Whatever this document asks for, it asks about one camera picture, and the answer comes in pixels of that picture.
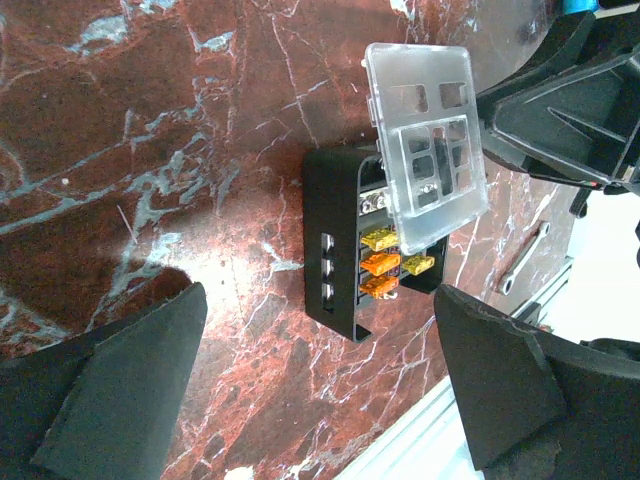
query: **metal terminal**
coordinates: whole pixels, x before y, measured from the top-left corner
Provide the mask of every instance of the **metal terminal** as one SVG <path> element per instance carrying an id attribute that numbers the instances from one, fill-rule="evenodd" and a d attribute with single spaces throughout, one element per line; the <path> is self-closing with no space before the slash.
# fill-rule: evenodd
<path id="1" fill-rule="evenodd" d="M 437 190 L 438 186 L 435 183 L 427 183 L 424 187 L 422 187 L 422 193 L 430 193 L 434 190 Z"/>
<path id="2" fill-rule="evenodd" d="M 333 285 L 331 285 L 330 283 L 322 284 L 322 298 L 324 298 L 325 300 L 330 300 L 331 298 L 333 298 Z"/>
<path id="3" fill-rule="evenodd" d="M 360 213 L 363 215 L 366 215 L 367 213 L 371 213 L 374 210 L 375 208 L 373 207 L 371 200 L 369 200 L 368 198 L 364 199 L 360 204 Z"/>
<path id="4" fill-rule="evenodd" d="M 327 258 L 322 259 L 322 273 L 325 278 L 333 273 L 333 261 Z"/>
<path id="5" fill-rule="evenodd" d="M 624 183 L 629 183 L 633 178 L 633 174 L 635 173 L 635 171 L 636 169 L 634 167 L 627 165 L 622 172 L 622 176 L 620 177 L 620 180 L 622 180 Z"/>
<path id="6" fill-rule="evenodd" d="M 329 251 L 333 248 L 333 235 L 323 233 L 321 242 L 323 253 L 329 253 Z"/>
<path id="7" fill-rule="evenodd" d="M 516 277 L 522 271 L 525 264 L 533 255 L 533 252 L 538 247 L 540 242 L 544 237 L 549 234 L 551 230 L 551 224 L 549 222 L 540 222 L 540 226 L 538 227 L 538 231 L 535 236 L 529 240 L 527 246 L 522 251 L 522 253 L 518 256 L 513 265 L 500 279 L 500 283 L 498 284 L 498 292 L 503 295 L 509 295 L 511 289 L 513 288 L 513 284 L 516 282 Z"/>
<path id="8" fill-rule="evenodd" d="M 377 212 L 387 207 L 387 188 L 376 188 L 360 194 L 360 215 Z"/>

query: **blue part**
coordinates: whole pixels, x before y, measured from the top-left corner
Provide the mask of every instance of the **blue part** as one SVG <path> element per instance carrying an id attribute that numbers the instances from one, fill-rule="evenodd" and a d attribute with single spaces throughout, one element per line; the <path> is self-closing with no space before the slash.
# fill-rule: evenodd
<path id="1" fill-rule="evenodd" d="M 562 4 L 562 12 L 567 15 L 569 13 L 577 13 L 584 11 L 595 12 L 600 8 L 598 0 L 564 0 Z"/>

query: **orange fuse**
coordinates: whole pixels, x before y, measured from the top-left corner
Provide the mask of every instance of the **orange fuse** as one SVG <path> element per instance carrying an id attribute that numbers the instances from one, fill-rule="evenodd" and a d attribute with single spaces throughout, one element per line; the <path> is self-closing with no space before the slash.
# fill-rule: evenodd
<path id="1" fill-rule="evenodd" d="M 402 257 L 397 253 L 374 253 L 360 262 L 360 266 L 377 277 L 397 267 L 401 261 Z"/>
<path id="2" fill-rule="evenodd" d="M 364 285 L 360 285 L 360 291 L 368 293 L 373 298 L 383 298 L 386 293 L 398 286 L 398 277 L 382 275 L 373 277 Z"/>

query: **clear plastic cover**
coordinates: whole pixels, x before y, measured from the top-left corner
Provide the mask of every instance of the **clear plastic cover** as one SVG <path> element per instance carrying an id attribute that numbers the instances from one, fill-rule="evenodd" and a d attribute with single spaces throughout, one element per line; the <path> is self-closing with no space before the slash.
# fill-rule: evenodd
<path id="1" fill-rule="evenodd" d="M 374 43 L 365 55 L 400 249 L 412 255 L 488 208 L 469 53 Z"/>

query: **marble surface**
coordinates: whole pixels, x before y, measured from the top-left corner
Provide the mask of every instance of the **marble surface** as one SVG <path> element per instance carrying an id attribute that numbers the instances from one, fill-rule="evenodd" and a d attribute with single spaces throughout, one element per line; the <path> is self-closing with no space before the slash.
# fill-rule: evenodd
<path id="1" fill-rule="evenodd" d="M 369 43 L 465 45 L 480 90 L 550 16 L 540 0 L 0 0 L 0 356 L 200 281 L 163 479 L 333 478 L 446 367 L 430 296 L 364 311 L 361 345 L 305 316 L 303 155 L 375 139 Z M 446 281 L 509 311 L 560 267 L 574 192 L 487 172 L 491 211 L 451 236 Z"/>

